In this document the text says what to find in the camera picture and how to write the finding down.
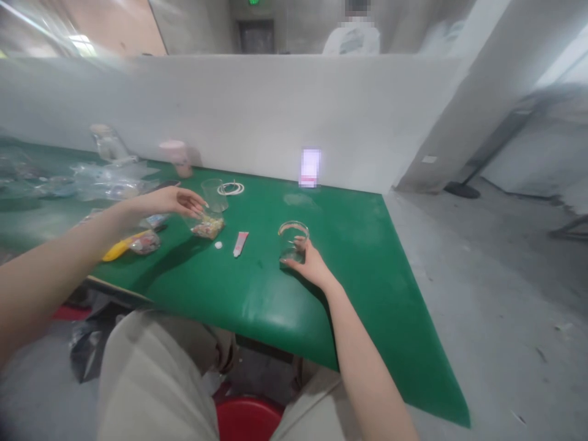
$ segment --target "white cable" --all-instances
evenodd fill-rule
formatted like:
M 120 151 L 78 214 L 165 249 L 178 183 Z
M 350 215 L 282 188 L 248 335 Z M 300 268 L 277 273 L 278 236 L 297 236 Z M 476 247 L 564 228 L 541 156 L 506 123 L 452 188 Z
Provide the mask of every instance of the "white cable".
M 234 186 L 236 188 L 231 190 L 230 192 L 226 191 L 225 188 L 230 186 Z M 243 193 L 245 191 L 245 186 L 243 184 L 233 181 L 231 183 L 221 185 L 217 191 L 219 194 L 224 194 L 226 196 L 235 196 Z

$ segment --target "concrete floor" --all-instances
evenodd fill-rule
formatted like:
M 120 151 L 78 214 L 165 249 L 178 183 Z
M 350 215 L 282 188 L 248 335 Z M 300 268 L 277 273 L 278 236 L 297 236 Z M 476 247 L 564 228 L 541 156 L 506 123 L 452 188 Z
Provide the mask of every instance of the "concrete floor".
M 588 246 L 546 236 L 571 220 L 561 208 L 475 187 L 478 200 L 385 197 L 472 414 L 467 430 L 411 409 L 421 438 L 586 439 Z M 69 332 L 54 323 L 10 363 L 0 439 L 95 438 L 97 382 L 74 383 Z

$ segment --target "pink cup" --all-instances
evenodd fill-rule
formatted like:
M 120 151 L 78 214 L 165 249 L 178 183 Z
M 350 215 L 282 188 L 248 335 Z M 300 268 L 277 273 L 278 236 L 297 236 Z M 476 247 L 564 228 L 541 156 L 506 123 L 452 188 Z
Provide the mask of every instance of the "pink cup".
M 176 168 L 180 178 L 189 178 L 192 176 L 192 166 L 188 160 L 186 143 L 183 141 L 165 141 L 159 145 L 159 148 L 165 152 L 169 161 Z

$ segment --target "red stool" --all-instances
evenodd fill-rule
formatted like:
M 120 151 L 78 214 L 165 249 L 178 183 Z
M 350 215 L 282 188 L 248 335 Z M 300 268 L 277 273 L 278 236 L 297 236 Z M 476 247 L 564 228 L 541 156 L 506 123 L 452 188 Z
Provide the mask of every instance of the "red stool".
M 220 441 L 268 441 L 284 408 L 253 397 L 230 397 L 216 403 Z

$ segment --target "yellow object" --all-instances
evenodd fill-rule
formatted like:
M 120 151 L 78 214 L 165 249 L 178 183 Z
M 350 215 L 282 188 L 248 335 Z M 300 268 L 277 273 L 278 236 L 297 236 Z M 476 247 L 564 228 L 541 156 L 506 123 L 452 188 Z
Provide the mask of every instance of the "yellow object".
M 135 239 L 138 237 L 143 236 L 149 230 L 145 230 L 141 233 L 136 235 L 132 235 L 126 239 L 121 240 L 119 243 L 115 244 L 108 252 L 102 257 L 103 262 L 112 262 L 113 260 L 118 259 L 120 256 L 124 254 L 126 250 L 129 249 L 129 245 L 133 243 Z

